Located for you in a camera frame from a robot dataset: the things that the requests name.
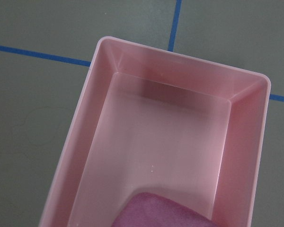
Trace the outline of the pink wiping cloth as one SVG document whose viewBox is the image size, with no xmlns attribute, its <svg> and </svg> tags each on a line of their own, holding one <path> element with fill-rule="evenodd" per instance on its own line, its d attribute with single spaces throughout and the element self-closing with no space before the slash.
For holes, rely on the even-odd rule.
<svg viewBox="0 0 284 227">
<path fill-rule="evenodd" d="M 211 220 L 165 197 L 143 192 L 133 196 L 113 227 L 215 227 Z"/>
</svg>

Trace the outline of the pink plastic tray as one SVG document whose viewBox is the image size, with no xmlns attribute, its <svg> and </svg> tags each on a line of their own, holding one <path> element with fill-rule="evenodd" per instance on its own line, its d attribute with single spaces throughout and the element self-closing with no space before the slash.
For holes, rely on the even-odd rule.
<svg viewBox="0 0 284 227">
<path fill-rule="evenodd" d="M 270 89 L 261 73 L 101 38 L 39 225 L 109 227 L 151 192 L 249 227 Z"/>
</svg>

